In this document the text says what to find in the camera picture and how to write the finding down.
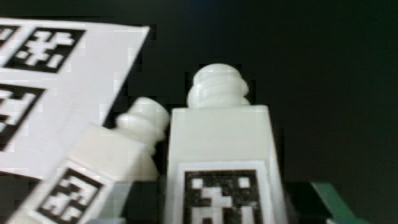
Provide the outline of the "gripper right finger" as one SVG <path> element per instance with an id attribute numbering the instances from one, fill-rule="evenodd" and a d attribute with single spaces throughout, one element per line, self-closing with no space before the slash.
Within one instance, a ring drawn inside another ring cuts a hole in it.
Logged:
<path id="1" fill-rule="evenodd" d="M 289 224 L 362 224 L 330 183 L 285 184 Z"/>

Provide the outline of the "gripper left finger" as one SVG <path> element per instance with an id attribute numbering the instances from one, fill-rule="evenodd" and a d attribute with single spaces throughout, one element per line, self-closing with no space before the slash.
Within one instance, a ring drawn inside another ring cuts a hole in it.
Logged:
<path id="1" fill-rule="evenodd" d="M 86 224 L 161 224 L 163 188 L 157 181 L 120 183 L 111 189 L 104 209 Z"/>

